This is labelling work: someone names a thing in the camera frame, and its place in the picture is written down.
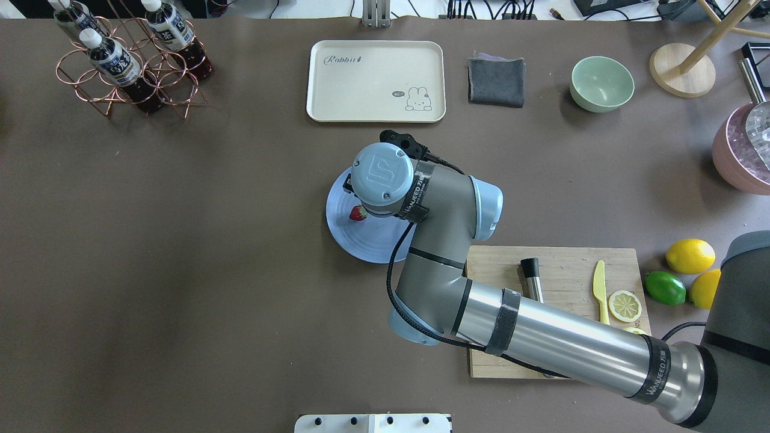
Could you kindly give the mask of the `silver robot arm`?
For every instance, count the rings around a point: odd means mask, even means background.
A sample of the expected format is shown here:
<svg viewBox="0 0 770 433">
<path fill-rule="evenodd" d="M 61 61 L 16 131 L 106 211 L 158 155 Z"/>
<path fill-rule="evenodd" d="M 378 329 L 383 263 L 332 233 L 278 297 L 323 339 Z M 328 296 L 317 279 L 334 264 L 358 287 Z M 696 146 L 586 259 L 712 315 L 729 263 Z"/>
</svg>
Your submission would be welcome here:
<svg viewBox="0 0 770 433">
<path fill-rule="evenodd" d="M 503 195 L 492 184 L 366 146 L 345 189 L 374 217 L 416 225 L 396 292 L 404 338 L 445 342 L 544 368 L 657 409 L 701 432 L 768 431 L 768 231 L 732 241 L 700 343 L 622 331 L 464 276 L 474 239 L 488 239 Z"/>
</svg>

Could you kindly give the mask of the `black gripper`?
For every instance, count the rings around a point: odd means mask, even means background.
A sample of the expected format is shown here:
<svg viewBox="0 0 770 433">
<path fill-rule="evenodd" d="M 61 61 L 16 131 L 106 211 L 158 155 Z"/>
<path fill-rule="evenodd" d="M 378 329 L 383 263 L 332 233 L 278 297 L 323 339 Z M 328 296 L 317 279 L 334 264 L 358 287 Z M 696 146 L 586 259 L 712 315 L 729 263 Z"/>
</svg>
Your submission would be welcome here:
<svg viewBox="0 0 770 433">
<path fill-rule="evenodd" d="M 429 153 L 412 134 L 382 131 L 379 141 L 365 146 L 343 175 L 343 190 L 354 195 L 406 195 L 416 162 Z"/>
</svg>

